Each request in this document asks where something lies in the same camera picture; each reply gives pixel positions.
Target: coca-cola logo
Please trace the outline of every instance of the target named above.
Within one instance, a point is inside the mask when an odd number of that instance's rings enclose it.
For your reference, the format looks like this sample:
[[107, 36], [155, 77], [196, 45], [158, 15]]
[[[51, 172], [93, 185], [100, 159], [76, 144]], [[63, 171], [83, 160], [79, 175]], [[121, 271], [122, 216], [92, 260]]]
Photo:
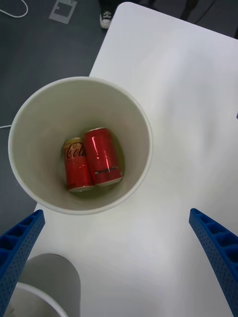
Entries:
[[66, 155], [67, 159], [70, 159], [76, 156], [84, 157], [86, 156], [86, 153], [85, 153], [83, 144], [81, 142], [75, 142], [75, 143], [71, 143], [68, 148], [64, 149], [64, 155]]

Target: white cable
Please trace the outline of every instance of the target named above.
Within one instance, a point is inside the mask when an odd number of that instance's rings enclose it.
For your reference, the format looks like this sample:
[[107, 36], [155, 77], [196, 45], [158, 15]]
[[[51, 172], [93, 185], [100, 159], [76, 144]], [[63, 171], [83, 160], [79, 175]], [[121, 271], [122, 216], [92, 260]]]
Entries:
[[10, 14], [10, 13], [8, 13], [8, 12], [6, 12], [6, 11], [3, 11], [3, 10], [0, 10], [0, 12], [2, 12], [2, 13], [4, 13], [4, 14], [6, 14], [6, 15], [9, 15], [9, 16], [11, 16], [12, 18], [23, 18], [25, 15], [27, 15], [27, 13], [28, 13], [28, 6], [27, 6], [27, 4], [26, 4], [26, 2], [24, 1], [24, 0], [21, 0], [24, 4], [25, 4], [25, 6], [26, 6], [26, 12], [23, 14], [23, 15], [19, 15], [19, 16], [17, 16], [17, 15], [12, 15], [12, 14]]
[[10, 128], [10, 127], [11, 127], [11, 124], [10, 125], [3, 125], [2, 127], [0, 127], [0, 129]]

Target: can lid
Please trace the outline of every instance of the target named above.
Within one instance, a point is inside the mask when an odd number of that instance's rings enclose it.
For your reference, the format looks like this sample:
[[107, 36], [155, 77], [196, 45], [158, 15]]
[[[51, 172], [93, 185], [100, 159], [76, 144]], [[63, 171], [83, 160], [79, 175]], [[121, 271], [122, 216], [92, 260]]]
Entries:
[[79, 137], [76, 137], [76, 138], [70, 138], [70, 139], [67, 139], [67, 140], [65, 141], [65, 143], [64, 143], [64, 144], [66, 144], [66, 143], [70, 143], [70, 142], [75, 142], [75, 141], [78, 141], [78, 142], [83, 142], [83, 139], [82, 139], [82, 138], [79, 138]]
[[88, 132], [95, 131], [95, 130], [100, 130], [100, 129], [105, 129], [105, 128], [101, 127], [101, 128], [91, 129], [91, 130], [88, 130]]

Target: white sole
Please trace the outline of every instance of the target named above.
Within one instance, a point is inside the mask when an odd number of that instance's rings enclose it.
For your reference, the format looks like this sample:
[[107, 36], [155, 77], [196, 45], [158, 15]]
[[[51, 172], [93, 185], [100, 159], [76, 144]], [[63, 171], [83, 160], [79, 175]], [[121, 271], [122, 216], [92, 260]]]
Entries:
[[103, 20], [102, 20], [102, 16], [100, 15], [100, 25], [103, 29], [108, 29], [109, 26], [110, 26], [111, 22], [109, 23], [104, 23]]

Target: red can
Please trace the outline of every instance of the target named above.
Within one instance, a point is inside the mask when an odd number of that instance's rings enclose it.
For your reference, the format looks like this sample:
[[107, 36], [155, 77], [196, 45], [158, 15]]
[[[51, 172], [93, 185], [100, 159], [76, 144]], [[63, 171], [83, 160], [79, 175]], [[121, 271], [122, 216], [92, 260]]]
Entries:
[[83, 144], [95, 185], [106, 186], [118, 183], [123, 176], [108, 129], [98, 128], [88, 131]]
[[68, 190], [82, 192], [94, 187], [81, 138], [72, 138], [63, 146]]

